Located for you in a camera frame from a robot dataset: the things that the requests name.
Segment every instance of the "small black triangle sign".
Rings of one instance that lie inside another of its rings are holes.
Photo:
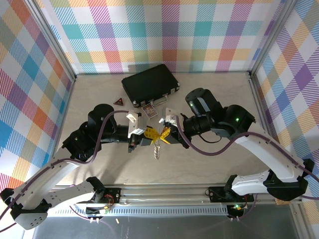
[[[119,98],[117,101],[115,101],[113,104],[117,105],[117,106],[124,106],[124,102],[122,97]]]

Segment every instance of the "plaid wallpaper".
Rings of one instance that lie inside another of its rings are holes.
[[[284,2],[38,0],[79,73],[247,71]]]
[[[319,176],[319,0],[299,0],[258,72],[273,136],[301,158],[316,162]],[[310,190],[319,197],[318,182]],[[319,203],[305,200],[319,238]]]
[[[1,0],[0,191],[48,161],[70,86],[23,0]]]

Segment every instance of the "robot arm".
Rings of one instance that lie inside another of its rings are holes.
[[[270,193],[278,199],[290,201],[306,192],[308,182],[304,177],[307,174],[282,154],[289,155],[289,152],[256,124],[255,118],[244,108],[237,105],[223,108],[209,90],[202,88],[190,92],[186,96],[186,101],[195,115],[187,118],[172,109],[164,109],[160,122],[165,125],[165,134],[161,139],[172,144],[181,143],[185,148],[189,148],[191,137],[212,131],[248,149],[270,168],[256,175],[230,176],[223,188],[225,195],[223,199],[236,202],[239,195]],[[49,208],[61,203],[88,201],[92,197],[97,195],[103,197],[107,193],[106,188],[96,177],[88,178],[74,187],[50,192],[64,176],[81,164],[85,164],[94,154],[98,135],[102,136],[100,143],[128,143],[129,152],[137,145],[151,144],[154,139],[147,136],[151,134],[143,133],[145,130],[151,131],[151,127],[146,126],[146,122],[140,118],[141,115],[133,112],[127,114],[130,120],[128,126],[117,125],[111,116],[101,134],[104,118],[113,111],[110,105],[96,106],[89,113],[88,121],[70,134],[63,142],[63,146],[43,167],[45,173],[41,169],[20,187],[4,189],[0,193],[2,200],[10,205],[11,215],[18,224],[26,230],[34,228],[44,221]],[[61,159],[68,158],[70,160],[61,162]],[[312,172],[313,161],[302,160],[295,155],[293,158],[298,165],[304,165]],[[33,183],[25,191],[24,187],[30,182]]]
[[[15,189],[6,188],[0,193],[2,200],[11,208],[11,215],[16,223],[26,230],[41,224],[47,217],[47,211],[59,204],[68,205],[76,202],[88,201],[97,193],[106,193],[103,184],[96,178],[90,177],[86,181],[73,187],[50,192],[50,190],[76,167],[88,163],[101,145],[97,143],[98,135],[105,117],[113,112],[110,105],[98,105],[88,115],[88,121],[70,134],[61,148],[54,154],[29,180]],[[129,152],[138,145],[149,145],[152,139],[143,135],[149,127],[141,114],[128,112],[128,126],[117,125],[114,116],[102,129],[100,143],[124,142],[129,144]]]
[[[191,118],[183,114],[182,117],[178,116],[171,109],[163,111],[160,122],[164,122],[165,127],[169,128],[170,133],[165,137],[167,142],[181,143],[188,148],[191,137],[207,131],[229,140],[250,132],[246,136],[237,138],[235,143],[251,151],[270,168],[256,175],[230,176],[224,188],[226,197],[231,200],[236,198],[236,195],[270,193],[278,199],[290,201],[306,192],[308,182],[304,177],[307,174],[284,155],[291,154],[268,135],[244,108],[238,105],[223,108],[212,93],[203,88],[193,90],[185,99],[195,114]],[[292,157],[298,165],[312,172],[313,161],[302,160],[295,155]]]

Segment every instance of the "wire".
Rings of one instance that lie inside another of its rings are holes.
[[[248,202],[247,202],[247,195],[244,195],[244,198],[246,200],[246,204],[245,204],[245,207],[248,205]]]
[[[248,212],[247,212],[246,214],[242,215],[242,216],[239,217],[239,218],[245,218],[246,216],[248,216],[248,215],[253,211],[253,209],[254,209],[254,207],[256,206],[256,203],[257,203],[257,197],[258,197],[258,194],[256,194],[255,200],[254,200],[254,202],[253,202],[253,205],[251,205],[251,207],[250,207],[250,209],[248,210]]]
[[[218,193],[214,192],[212,189],[206,189],[206,190],[210,190],[212,193],[216,194],[220,198],[227,199],[225,197],[220,196]]]
[[[258,196],[258,195],[256,194],[255,201],[254,201],[254,203],[253,203],[253,205],[252,205],[250,211],[251,211],[252,208],[255,207],[255,205],[256,205],[257,196]],[[213,228],[215,228],[215,227],[217,227],[217,226],[219,226],[219,225],[221,225],[221,224],[223,224],[223,223],[226,223],[226,222],[229,222],[229,218],[227,218],[226,220],[220,221],[220,222],[218,222],[218,223],[215,223],[215,224],[213,224],[212,226],[206,227],[206,228],[204,228],[204,229],[200,229],[200,230],[197,230],[197,231],[192,230],[191,232],[189,232],[189,234],[191,235],[192,233],[196,233],[196,235],[194,234],[194,236],[193,236],[193,238],[196,238],[196,237],[198,237],[198,234],[199,234],[199,233],[204,233],[204,232],[206,232],[207,230],[211,230],[211,229],[213,229]]]
[[[84,219],[84,220],[87,220],[87,221],[91,221],[91,220],[88,219],[87,217],[85,217],[85,216],[83,216],[83,215],[77,213],[71,206],[70,206],[70,209],[71,209],[77,216],[79,216],[80,218],[82,218],[82,219]],[[112,233],[115,235],[114,230],[112,229],[112,227],[111,227],[107,222],[104,222],[104,221],[102,221],[102,220],[99,220],[99,223],[103,223],[103,224],[107,225],[107,226],[110,228],[110,230],[112,231]]]
[[[221,141],[221,136],[220,136],[220,139],[219,140],[217,140],[217,141],[213,141],[213,142],[211,142],[211,141],[207,141],[206,139],[204,139],[203,138],[203,136],[201,136],[201,135],[199,135],[199,137],[204,141],[204,142],[206,142],[206,143],[218,143],[219,141]]]
[[[184,141],[187,143],[187,145],[191,148],[193,148],[196,152],[203,154],[205,156],[217,156],[220,155],[221,153],[225,152],[237,139],[244,137],[244,136],[249,136],[249,135],[253,135],[256,137],[259,137],[265,141],[268,142],[268,144],[271,144],[273,147],[275,147],[281,154],[283,154],[290,162],[292,162],[296,167],[298,167],[299,169],[301,169],[302,171],[306,172],[308,175],[312,176],[318,183],[319,183],[319,178],[317,176],[315,176],[313,173],[311,173],[309,170],[307,170],[306,168],[302,167],[300,164],[298,164],[298,162],[296,162],[288,153],[286,153],[279,145],[277,145],[275,142],[273,142],[272,140],[270,140],[269,138],[267,138],[266,136],[263,136],[262,134],[259,133],[255,133],[255,132],[244,132],[241,133],[239,135],[237,135],[236,137],[232,138],[221,150],[217,151],[217,152],[205,152],[200,150],[199,148],[197,148],[194,144],[192,144],[188,138],[186,137],[186,135],[184,134],[183,130],[180,127],[180,123],[179,123],[179,118],[178,116],[175,116],[176,118],[176,123],[177,123],[177,128],[178,128],[178,132],[181,135],[181,137],[184,139]],[[306,199],[311,199],[311,200],[319,200],[319,197],[309,197],[309,196],[304,196],[301,195],[302,198],[306,198]]]
[[[3,233],[4,231],[8,230],[9,228],[12,228],[15,224],[16,224],[16,223],[12,223],[10,226],[8,226],[8,227],[2,229],[2,230],[0,231],[0,233]]]
[[[110,201],[110,198],[109,198],[109,197],[108,197],[108,200],[109,200],[109,204],[110,204],[110,209],[111,209],[111,207],[112,207],[112,206],[111,206],[111,201]]]
[[[16,201],[22,196],[24,195],[25,191],[32,185],[32,183],[34,183],[41,175],[43,175],[46,171],[48,171],[50,168],[54,167],[55,165],[62,163],[62,162],[68,162],[68,163],[77,163],[77,164],[81,164],[81,165],[85,165],[85,164],[90,164],[93,163],[93,161],[96,158],[96,155],[99,151],[99,147],[101,145],[101,139],[102,139],[102,134],[104,131],[104,127],[106,125],[106,122],[108,121],[108,119],[117,113],[128,113],[128,111],[112,111],[110,112],[103,120],[102,125],[101,125],[101,129],[98,135],[98,138],[96,140],[96,145],[95,145],[95,149],[94,149],[94,153],[92,158],[89,161],[86,162],[82,162],[80,160],[77,159],[72,159],[72,158],[63,158],[63,159],[58,159],[55,162],[51,163],[50,166],[47,166],[46,168],[42,169],[38,174],[36,174],[34,177],[32,177],[30,179],[29,182],[25,182],[25,186],[24,188],[22,188],[21,192],[11,201],[11,203],[9,203],[9,205],[6,207],[6,209],[1,213],[0,215],[0,220],[4,217],[4,215],[7,213],[7,211],[16,203]]]
[[[113,206],[114,203],[115,203],[113,196],[112,196],[111,194],[107,194],[106,196],[109,197],[109,198],[112,198],[112,201],[113,201],[112,206]]]

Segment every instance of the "black briefcase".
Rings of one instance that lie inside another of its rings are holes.
[[[134,107],[142,107],[149,103],[157,106],[166,102],[169,94],[179,90],[179,82],[164,64],[126,77],[122,84]],[[162,97],[165,98],[163,101],[154,103]]]

